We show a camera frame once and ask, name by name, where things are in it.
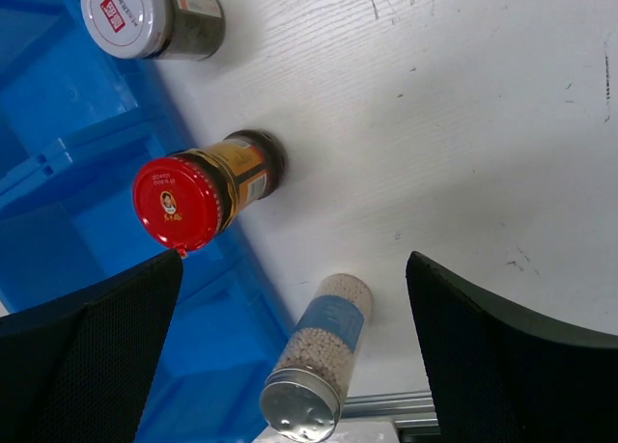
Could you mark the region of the blue storage bin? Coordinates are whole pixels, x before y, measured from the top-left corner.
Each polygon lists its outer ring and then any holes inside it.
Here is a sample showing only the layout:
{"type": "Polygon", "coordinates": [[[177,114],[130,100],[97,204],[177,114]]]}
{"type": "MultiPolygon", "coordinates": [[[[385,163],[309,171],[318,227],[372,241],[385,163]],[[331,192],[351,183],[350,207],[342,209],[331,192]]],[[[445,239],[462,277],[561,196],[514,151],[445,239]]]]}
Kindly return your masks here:
{"type": "Polygon", "coordinates": [[[93,125],[114,133],[164,117],[143,63],[116,59],[89,35],[80,0],[1,0],[1,173],[44,161],[58,139],[93,125]]]}
{"type": "Polygon", "coordinates": [[[178,303],[135,439],[251,442],[265,380],[292,321],[259,263],[242,257],[178,303]]]}
{"type": "Polygon", "coordinates": [[[1,302],[11,313],[78,291],[164,251],[131,186],[149,160],[184,149],[164,118],[106,121],[30,154],[1,149],[1,302]]]}

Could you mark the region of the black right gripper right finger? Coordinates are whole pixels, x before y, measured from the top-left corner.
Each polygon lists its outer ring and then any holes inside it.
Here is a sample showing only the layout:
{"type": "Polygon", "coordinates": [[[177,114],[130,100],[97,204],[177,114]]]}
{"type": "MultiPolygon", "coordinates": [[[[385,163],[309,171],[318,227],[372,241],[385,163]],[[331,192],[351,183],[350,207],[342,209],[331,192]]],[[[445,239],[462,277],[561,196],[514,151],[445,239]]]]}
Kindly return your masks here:
{"type": "Polygon", "coordinates": [[[616,441],[616,336],[532,311],[419,252],[406,278],[444,441],[616,441]]]}

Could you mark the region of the blue middle storage bin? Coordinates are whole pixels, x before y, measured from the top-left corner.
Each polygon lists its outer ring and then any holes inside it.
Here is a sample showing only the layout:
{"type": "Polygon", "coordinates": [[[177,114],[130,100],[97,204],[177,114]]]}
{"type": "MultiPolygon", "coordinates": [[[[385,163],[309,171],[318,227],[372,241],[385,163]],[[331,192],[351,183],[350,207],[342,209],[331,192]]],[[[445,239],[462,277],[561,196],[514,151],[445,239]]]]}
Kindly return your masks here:
{"type": "Polygon", "coordinates": [[[164,251],[131,186],[149,160],[184,149],[164,118],[106,121],[30,154],[1,149],[1,302],[11,313],[78,291],[164,251]]]}

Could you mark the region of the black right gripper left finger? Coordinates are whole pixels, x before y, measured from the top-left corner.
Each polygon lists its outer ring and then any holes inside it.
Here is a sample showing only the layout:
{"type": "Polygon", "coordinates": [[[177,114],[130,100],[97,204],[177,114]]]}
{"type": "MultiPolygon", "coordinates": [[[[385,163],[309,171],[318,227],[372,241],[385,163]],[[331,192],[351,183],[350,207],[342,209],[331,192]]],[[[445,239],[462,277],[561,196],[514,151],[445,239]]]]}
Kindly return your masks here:
{"type": "Polygon", "coordinates": [[[2,317],[2,441],[133,441],[182,279],[168,250],[2,317]]]}

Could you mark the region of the blue far storage bin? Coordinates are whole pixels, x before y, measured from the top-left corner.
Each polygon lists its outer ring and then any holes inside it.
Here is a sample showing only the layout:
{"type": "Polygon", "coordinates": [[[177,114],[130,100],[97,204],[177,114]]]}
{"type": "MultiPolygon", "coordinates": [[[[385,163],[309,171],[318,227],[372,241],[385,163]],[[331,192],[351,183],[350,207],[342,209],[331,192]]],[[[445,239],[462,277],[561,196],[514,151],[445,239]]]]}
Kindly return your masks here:
{"type": "Polygon", "coordinates": [[[80,0],[1,0],[1,173],[44,161],[58,139],[93,125],[114,133],[164,117],[143,63],[116,59],[89,35],[80,0]]]}

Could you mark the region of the red lid sauce jar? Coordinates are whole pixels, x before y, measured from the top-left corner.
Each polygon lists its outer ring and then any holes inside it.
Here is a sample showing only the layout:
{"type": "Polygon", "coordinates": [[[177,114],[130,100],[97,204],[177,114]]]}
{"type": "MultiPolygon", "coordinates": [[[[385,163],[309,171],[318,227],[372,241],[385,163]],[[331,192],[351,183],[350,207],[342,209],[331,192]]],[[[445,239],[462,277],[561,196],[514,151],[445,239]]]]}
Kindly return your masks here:
{"type": "Polygon", "coordinates": [[[133,180],[133,208],[150,236],[186,254],[272,194],[286,168],[287,154],[278,139],[262,129],[242,129],[205,148],[146,163],[133,180]]]}

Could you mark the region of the silver lid peppercorn jar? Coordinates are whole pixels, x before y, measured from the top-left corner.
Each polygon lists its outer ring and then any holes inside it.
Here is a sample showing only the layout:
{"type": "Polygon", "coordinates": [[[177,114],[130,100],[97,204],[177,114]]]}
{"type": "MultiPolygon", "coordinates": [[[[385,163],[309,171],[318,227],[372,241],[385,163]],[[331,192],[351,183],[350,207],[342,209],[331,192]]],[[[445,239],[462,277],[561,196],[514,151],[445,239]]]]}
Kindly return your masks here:
{"type": "Polygon", "coordinates": [[[261,393],[272,429],[294,442],[324,442],[332,435],[372,311],[373,296],[360,279],[323,279],[261,393]]]}

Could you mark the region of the white lid dark jar right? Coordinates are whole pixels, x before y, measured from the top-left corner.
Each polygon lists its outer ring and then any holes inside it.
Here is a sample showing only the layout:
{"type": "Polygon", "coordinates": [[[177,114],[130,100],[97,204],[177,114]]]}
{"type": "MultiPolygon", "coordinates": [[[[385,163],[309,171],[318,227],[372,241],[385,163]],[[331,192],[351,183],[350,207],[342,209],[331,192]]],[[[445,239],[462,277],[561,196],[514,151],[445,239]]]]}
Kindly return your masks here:
{"type": "Polygon", "coordinates": [[[80,0],[95,43],[120,59],[203,60],[224,41],[218,0],[80,0]]]}

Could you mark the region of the blue near storage bin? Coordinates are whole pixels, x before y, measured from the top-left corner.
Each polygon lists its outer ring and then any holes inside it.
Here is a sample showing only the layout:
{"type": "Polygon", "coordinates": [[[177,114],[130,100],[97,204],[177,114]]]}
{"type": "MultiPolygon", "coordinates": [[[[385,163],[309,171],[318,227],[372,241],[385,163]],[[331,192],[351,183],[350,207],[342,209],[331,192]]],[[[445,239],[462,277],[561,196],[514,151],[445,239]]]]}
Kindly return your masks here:
{"type": "Polygon", "coordinates": [[[265,380],[292,321],[259,263],[242,257],[178,303],[135,439],[251,442],[265,380]]]}

